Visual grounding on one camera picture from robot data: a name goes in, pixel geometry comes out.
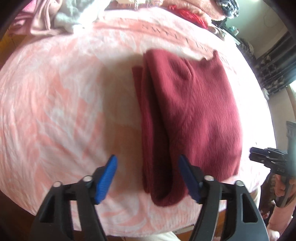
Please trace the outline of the pink sleeve forearm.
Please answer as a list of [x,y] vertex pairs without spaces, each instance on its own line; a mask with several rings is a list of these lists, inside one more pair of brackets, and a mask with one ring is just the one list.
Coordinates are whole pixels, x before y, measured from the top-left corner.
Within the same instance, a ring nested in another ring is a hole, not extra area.
[[295,195],[284,208],[275,207],[267,225],[269,240],[278,240],[293,218]]

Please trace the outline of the person's right hand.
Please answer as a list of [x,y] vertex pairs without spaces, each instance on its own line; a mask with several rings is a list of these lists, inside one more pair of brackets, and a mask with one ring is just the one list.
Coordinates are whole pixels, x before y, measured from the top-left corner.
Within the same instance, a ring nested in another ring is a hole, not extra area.
[[282,197],[285,195],[285,184],[281,180],[280,175],[275,175],[275,187],[274,192],[277,197]]

